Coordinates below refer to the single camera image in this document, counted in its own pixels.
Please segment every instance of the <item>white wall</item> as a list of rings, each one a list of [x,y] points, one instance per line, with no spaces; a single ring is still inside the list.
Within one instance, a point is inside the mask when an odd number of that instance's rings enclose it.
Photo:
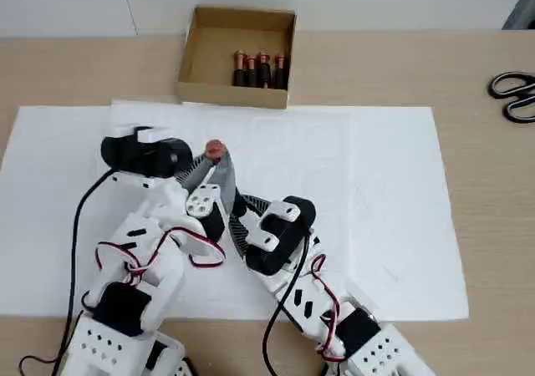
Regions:
[[[133,15],[130,16],[128,2]],[[0,0],[0,36],[178,33],[196,3],[289,8],[301,29],[501,28],[517,0]]]

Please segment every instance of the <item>black cable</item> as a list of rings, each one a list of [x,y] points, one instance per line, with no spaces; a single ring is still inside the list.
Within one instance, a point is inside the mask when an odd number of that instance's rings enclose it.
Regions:
[[[56,376],[59,371],[59,365],[61,364],[61,359],[63,358],[65,352],[67,351],[67,347],[69,346],[69,330],[70,325],[73,322],[73,310],[74,310],[74,294],[76,290],[76,246],[78,243],[78,225],[80,220],[80,214],[82,212],[82,208],[84,207],[84,203],[88,200],[88,198],[91,196],[91,194],[104,182],[106,179],[115,173],[115,170],[108,170],[106,171],[82,196],[82,199],[80,199],[80,202],[78,204],[78,207],[76,208],[76,212],[74,213],[74,222],[73,222],[73,241],[70,251],[70,288],[69,288],[69,308],[67,309],[67,320],[65,321],[65,329],[64,329],[64,335],[61,337],[61,344],[59,345],[58,349],[58,355],[54,359],[42,359],[39,357],[36,357],[34,355],[26,355],[23,357],[20,362],[18,363],[18,371],[19,373],[24,376],[23,371],[23,363],[27,359],[33,359],[35,361],[38,361],[40,363],[53,363],[53,369],[51,376]]]
[[[293,286],[295,286],[295,283],[297,282],[297,280],[299,278],[299,275],[301,274],[301,271],[303,270],[304,263],[306,262],[307,255],[308,255],[309,238],[310,238],[310,234],[309,234],[309,232],[307,230],[307,235],[304,237],[303,254],[301,255],[301,260],[299,261],[299,264],[298,264],[297,268],[295,269],[295,274],[293,275],[292,280],[288,284],[288,288],[286,289],[286,292],[284,293],[284,295],[281,298],[281,300],[278,302],[278,305],[277,305],[277,308],[275,309],[275,312],[273,313],[273,315],[269,319],[269,322],[267,323],[266,331],[264,332],[264,337],[262,339],[262,356],[264,358],[264,363],[266,364],[267,370],[269,371],[269,373],[272,376],[278,376],[278,375],[277,375],[277,372],[275,372],[275,369],[273,369],[273,366],[271,365],[271,362],[269,361],[269,356],[268,356],[269,334],[271,333],[271,330],[273,328],[273,324],[277,320],[278,314],[283,310],[284,303],[288,299],[288,297],[290,295],[290,292],[292,292]]]
[[[80,317],[82,316],[82,313],[84,313],[84,311],[80,311],[80,313],[76,317],[76,322],[74,322],[74,327],[75,328],[76,328],[76,325],[78,324],[78,321],[80,320]],[[70,340],[73,339],[73,336],[74,336],[74,330],[73,330],[73,332],[71,333],[71,335],[69,337],[69,341],[67,342],[67,346],[69,346]],[[33,359],[34,361],[37,361],[37,362],[40,362],[40,363],[55,363],[60,359],[60,357],[56,357],[54,359],[42,359],[40,357],[36,357],[35,355],[26,355],[25,357],[22,357],[21,360],[18,361],[18,372],[22,376],[26,376],[26,373],[24,372],[24,369],[23,369],[23,365],[24,365],[24,362],[27,361],[28,359]]]

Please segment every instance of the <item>white plastic bracket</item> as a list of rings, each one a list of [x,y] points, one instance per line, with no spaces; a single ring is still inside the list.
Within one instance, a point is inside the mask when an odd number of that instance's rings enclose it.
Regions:
[[[262,229],[262,221],[268,216],[277,216],[289,222],[297,220],[301,211],[297,205],[284,201],[273,201],[262,214],[257,227],[249,231],[246,237],[247,243],[257,246],[267,252],[273,252],[278,246],[279,240],[271,232]]]

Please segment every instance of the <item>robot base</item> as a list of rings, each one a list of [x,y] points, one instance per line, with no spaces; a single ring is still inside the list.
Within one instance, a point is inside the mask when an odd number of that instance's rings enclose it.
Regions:
[[[80,318],[68,349],[63,376],[196,376],[184,346],[159,332],[128,337]]]

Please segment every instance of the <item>scissor handle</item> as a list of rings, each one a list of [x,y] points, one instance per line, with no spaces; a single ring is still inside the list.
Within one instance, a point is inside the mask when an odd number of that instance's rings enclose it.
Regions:
[[[535,94],[526,94],[523,98],[508,103],[503,107],[503,116],[518,124],[535,123],[535,115],[521,116],[514,113],[515,109],[528,106],[529,104],[535,104]]]
[[[523,81],[523,85],[515,86],[510,89],[500,90],[497,88],[498,84],[504,79],[515,79]],[[505,99],[520,94],[527,94],[530,90],[535,90],[535,77],[531,74],[512,71],[509,73],[499,74],[487,85],[487,92],[494,99]]]

